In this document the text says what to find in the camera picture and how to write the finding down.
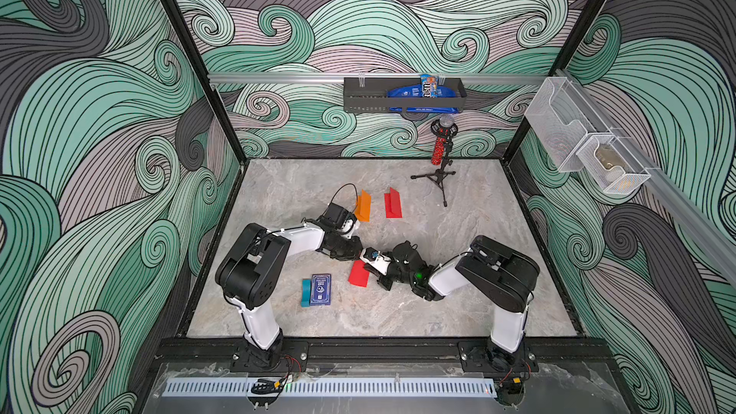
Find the red square paper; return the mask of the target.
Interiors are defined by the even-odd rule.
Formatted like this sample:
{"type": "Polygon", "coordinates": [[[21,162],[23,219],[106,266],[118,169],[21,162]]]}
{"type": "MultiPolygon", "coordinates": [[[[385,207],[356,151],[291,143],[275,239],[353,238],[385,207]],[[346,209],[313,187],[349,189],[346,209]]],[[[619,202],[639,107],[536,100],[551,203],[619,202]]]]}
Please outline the red square paper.
{"type": "Polygon", "coordinates": [[[390,188],[384,195],[384,210],[388,219],[401,219],[403,217],[401,195],[394,188],[390,188]]]}
{"type": "Polygon", "coordinates": [[[365,262],[362,260],[355,260],[352,264],[348,282],[352,286],[366,288],[370,276],[371,273],[365,268],[365,262]]]}

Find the orange square paper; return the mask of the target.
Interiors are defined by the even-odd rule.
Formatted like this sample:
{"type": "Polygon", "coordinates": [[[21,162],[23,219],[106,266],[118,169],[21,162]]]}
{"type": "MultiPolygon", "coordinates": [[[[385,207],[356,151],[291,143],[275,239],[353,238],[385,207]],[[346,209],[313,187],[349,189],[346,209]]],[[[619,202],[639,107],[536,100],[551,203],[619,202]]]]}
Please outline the orange square paper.
{"type": "Polygon", "coordinates": [[[360,222],[370,222],[371,220],[372,197],[366,191],[361,191],[358,195],[356,210],[354,214],[360,222]]]}

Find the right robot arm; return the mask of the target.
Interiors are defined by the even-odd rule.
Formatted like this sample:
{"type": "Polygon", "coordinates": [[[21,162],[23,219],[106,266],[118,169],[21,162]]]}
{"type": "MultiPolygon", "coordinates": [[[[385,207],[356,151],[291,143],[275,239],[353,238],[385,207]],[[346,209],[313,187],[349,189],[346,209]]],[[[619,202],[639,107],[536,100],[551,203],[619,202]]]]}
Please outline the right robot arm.
{"type": "Polygon", "coordinates": [[[474,287],[494,306],[490,337],[481,358],[504,375],[516,367],[521,372],[530,370],[519,349],[541,270],[528,256],[478,235],[464,252],[436,266],[427,264],[409,241],[387,252],[368,247],[360,260],[382,288],[389,291],[395,283],[402,283],[429,302],[474,287]]]}

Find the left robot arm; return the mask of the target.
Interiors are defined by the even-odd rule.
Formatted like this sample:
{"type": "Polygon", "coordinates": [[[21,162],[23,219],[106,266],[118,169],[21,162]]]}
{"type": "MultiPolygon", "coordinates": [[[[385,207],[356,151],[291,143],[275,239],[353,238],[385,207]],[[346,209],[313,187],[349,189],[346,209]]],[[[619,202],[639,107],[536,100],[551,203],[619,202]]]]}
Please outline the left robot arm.
{"type": "Polygon", "coordinates": [[[270,297],[286,260],[317,252],[333,260],[354,261],[362,251],[359,227],[358,218],[335,203],[318,218],[304,218],[287,228],[247,224],[215,274],[224,301],[237,309],[245,325],[241,351],[245,367],[274,369],[280,364],[284,333],[270,297]]]}

